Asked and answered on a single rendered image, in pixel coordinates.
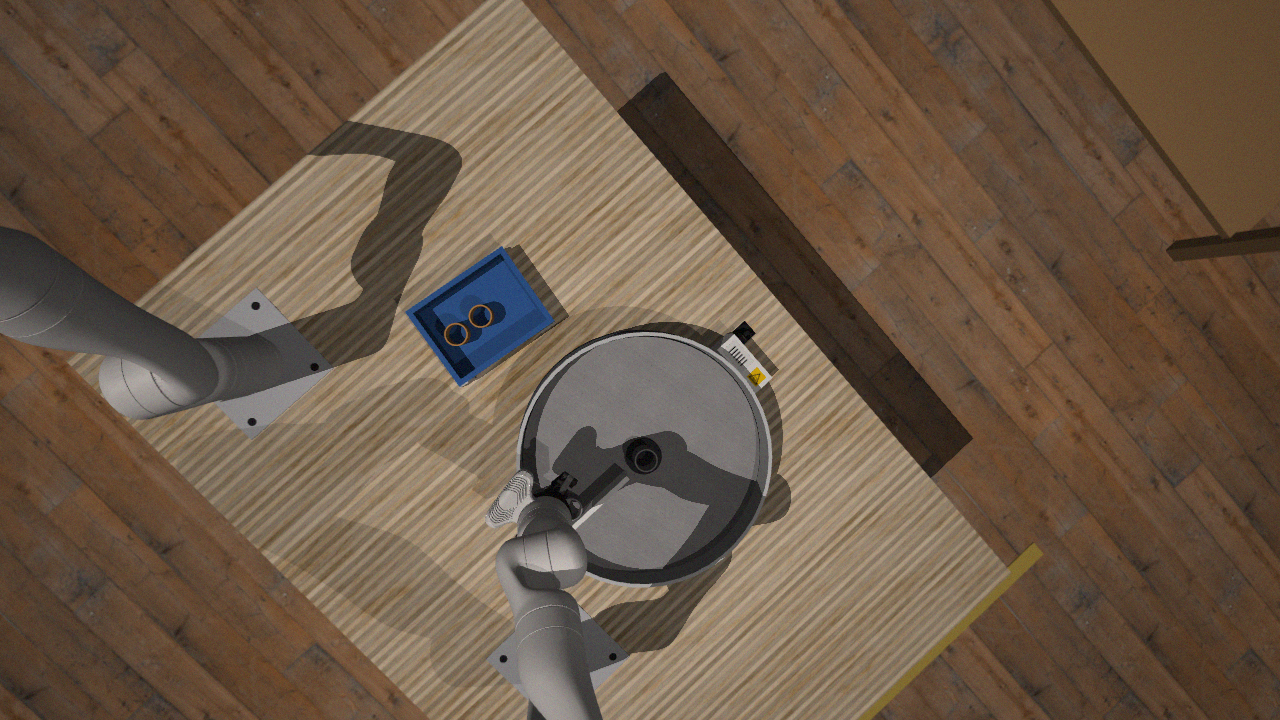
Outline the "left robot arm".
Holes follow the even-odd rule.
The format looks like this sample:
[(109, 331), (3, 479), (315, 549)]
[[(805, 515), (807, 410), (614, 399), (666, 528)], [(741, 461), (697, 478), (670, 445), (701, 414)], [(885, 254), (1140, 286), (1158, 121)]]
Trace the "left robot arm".
[(42, 240), (3, 225), (0, 333), (27, 345), (108, 356), (99, 369), (102, 396), (138, 420), (268, 389), (283, 370), (271, 341), (193, 338), (131, 304)]

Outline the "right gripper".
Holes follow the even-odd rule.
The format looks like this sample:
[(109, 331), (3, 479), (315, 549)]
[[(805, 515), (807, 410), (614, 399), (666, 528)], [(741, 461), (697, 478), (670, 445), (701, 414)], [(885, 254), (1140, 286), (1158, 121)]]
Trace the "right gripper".
[[(567, 491), (571, 489), (571, 488), (573, 488), (573, 486), (576, 486), (576, 484), (577, 484), (577, 479), (575, 479), (573, 477), (571, 477), (567, 471), (563, 471), (559, 477), (557, 477), (554, 480), (550, 482), (549, 487), (548, 486), (545, 487), (545, 489), (544, 489), (545, 492), (544, 491), (539, 492), (539, 493), (534, 495), (534, 497), (538, 498), (538, 497), (541, 497), (541, 496), (550, 496), (550, 497), (554, 497), (554, 498), (559, 498), (570, 509), (570, 503), (566, 501), (566, 498), (567, 498)], [(571, 509), (570, 509), (570, 514), (571, 514)], [(572, 518), (572, 514), (571, 514), (571, 518)]]

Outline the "blue open crate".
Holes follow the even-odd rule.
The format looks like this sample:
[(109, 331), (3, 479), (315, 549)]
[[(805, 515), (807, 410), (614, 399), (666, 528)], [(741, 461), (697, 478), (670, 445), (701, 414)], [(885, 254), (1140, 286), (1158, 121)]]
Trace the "blue open crate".
[[(494, 313), (485, 328), (468, 322), (480, 304)], [(554, 322), (502, 246), (404, 313), (458, 386)], [(466, 345), (447, 343), (452, 323), (468, 325)]]

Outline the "bronze bushing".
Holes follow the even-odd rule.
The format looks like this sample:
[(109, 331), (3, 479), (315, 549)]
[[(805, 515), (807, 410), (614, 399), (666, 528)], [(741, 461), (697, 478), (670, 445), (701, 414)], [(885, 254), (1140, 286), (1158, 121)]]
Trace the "bronze bushing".
[[(477, 324), (476, 324), (476, 323), (474, 322), (474, 311), (475, 311), (475, 310), (476, 310), (477, 307), (486, 307), (486, 309), (489, 310), (489, 313), (490, 313), (490, 315), (492, 315), (492, 316), (490, 316), (490, 322), (488, 322), (488, 323), (486, 323), (486, 325), (477, 325)], [(475, 305), (475, 306), (474, 306), (474, 307), (471, 307), (471, 310), (468, 311), (468, 322), (471, 322), (471, 324), (472, 324), (472, 325), (475, 325), (475, 327), (477, 327), (477, 328), (485, 328), (485, 327), (488, 327), (488, 325), (492, 325), (492, 323), (494, 322), (494, 313), (493, 313), (492, 307), (488, 307), (486, 305), (481, 305), (481, 304), (480, 304), (480, 305)]]
[(465, 328), (465, 331), (466, 331), (466, 338), (465, 338), (465, 341), (463, 341), (462, 343), (460, 343), (460, 345), (466, 345), (466, 343), (468, 342), (470, 337), (471, 337), (471, 332), (470, 332), (470, 329), (468, 329), (468, 325), (465, 325), (463, 323), (452, 323), (451, 325), (447, 325), (447, 327), (445, 327), (445, 331), (444, 331), (444, 337), (445, 337), (445, 341), (447, 341), (447, 343), (449, 343), (449, 345), (452, 345), (452, 346), (460, 346), (460, 345), (454, 343), (454, 342), (453, 342), (453, 341), (451, 340), (451, 336), (449, 336), (449, 332), (451, 332), (451, 328), (452, 328), (453, 325), (462, 325), (462, 327)]

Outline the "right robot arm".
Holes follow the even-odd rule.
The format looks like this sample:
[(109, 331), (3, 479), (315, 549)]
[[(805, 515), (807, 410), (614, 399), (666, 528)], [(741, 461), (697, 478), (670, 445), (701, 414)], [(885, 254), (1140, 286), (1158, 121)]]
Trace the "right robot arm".
[(518, 676), (530, 705), (527, 720), (603, 720), (579, 603), (562, 591), (582, 580), (588, 553), (570, 509), (559, 498), (534, 497), (532, 480), (527, 469), (516, 471), (485, 518), (492, 528), (518, 523), (517, 537), (500, 546), (495, 566), (515, 618)]

